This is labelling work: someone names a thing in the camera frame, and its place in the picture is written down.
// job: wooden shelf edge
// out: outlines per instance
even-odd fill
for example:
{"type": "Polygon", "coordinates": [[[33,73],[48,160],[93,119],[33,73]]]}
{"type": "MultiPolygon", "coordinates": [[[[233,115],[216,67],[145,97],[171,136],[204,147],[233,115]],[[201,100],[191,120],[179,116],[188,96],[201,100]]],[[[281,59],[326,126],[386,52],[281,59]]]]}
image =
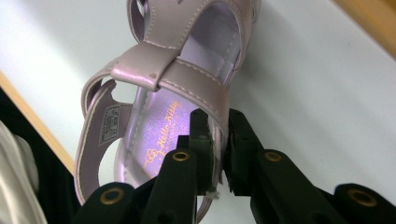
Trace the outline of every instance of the wooden shelf edge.
{"type": "Polygon", "coordinates": [[[21,97],[18,91],[14,88],[11,82],[6,76],[0,71],[0,86],[6,95],[11,99],[14,105],[22,112],[26,119],[32,124],[38,134],[44,139],[49,145],[55,155],[64,164],[70,174],[74,174],[74,161],[67,154],[64,148],[61,146],[59,141],[53,136],[47,126],[41,121],[35,111],[26,103],[21,97]]]}
{"type": "Polygon", "coordinates": [[[396,9],[391,0],[333,0],[396,60],[396,9]]]}

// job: pink sandal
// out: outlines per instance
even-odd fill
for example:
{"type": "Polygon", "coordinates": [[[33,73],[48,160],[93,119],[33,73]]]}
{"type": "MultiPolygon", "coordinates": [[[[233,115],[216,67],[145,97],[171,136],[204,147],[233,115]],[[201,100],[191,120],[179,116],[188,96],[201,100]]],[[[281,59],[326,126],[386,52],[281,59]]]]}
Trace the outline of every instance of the pink sandal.
{"type": "MultiPolygon", "coordinates": [[[[129,0],[127,7],[139,43],[92,77],[81,97],[85,122],[75,173],[81,203],[99,188],[99,164],[111,143],[122,138],[115,181],[137,188],[158,174],[177,137],[189,134],[196,108],[209,116],[212,184],[218,184],[228,138],[228,88],[245,59],[261,0],[129,0]],[[107,76],[138,86],[134,105],[113,100],[115,81],[101,84],[107,76]]],[[[204,197],[198,220],[210,204],[204,197]]]]}

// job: white surface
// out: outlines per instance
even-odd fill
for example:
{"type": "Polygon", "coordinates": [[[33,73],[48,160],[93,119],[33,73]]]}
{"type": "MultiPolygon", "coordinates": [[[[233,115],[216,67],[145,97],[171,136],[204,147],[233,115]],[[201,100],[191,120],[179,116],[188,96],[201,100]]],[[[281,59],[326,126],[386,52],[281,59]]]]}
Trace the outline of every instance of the white surface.
{"type": "MultiPolygon", "coordinates": [[[[354,182],[396,203],[396,62],[328,0],[263,0],[256,28],[232,107],[316,186],[354,182]]],[[[82,86],[134,44],[121,0],[0,2],[0,70],[72,158],[82,86]]],[[[248,200],[224,191],[204,223],[221,221],[252,223],[248,200]]]]}

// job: white cloth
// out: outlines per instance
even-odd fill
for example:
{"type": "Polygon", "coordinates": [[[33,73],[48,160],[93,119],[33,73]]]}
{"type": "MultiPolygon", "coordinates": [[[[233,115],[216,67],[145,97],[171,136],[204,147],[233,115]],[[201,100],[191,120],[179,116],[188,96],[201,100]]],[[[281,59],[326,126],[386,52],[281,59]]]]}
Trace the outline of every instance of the white cloth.
{"type": "Polygon", "coordinates": [[[32,150],[0,120],[0,224],[47,223],[37,191],[32,150]]]}

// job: metallic pink sandal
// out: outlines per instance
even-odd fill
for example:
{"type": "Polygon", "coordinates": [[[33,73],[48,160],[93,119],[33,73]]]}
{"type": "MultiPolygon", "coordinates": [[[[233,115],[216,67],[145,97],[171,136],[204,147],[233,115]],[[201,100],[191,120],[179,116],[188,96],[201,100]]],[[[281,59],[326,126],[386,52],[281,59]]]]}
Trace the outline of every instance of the metallic pink sandal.
{"type": "MultiPolygon", "coordinates": [[[[75,173],[81,203],[99,188],[100,161],[111,143],[121,138],[115,181],[137,188],[158,174],[177,137],[189,134],[196,108],[209,116],[212,184],[218,184],[228,138],[228,88],[245,59],[260,6],[261,0],[128,1],[139,43],[92,77],[81,97],[85,123],[75,173]],[[113,79],[102,85],[107,76],[113,79]],[[114,79],[138,86],[134,105],[113,100],[114,79]]],[[[210,204],[204,197],[198,220],[210,204]]]]}

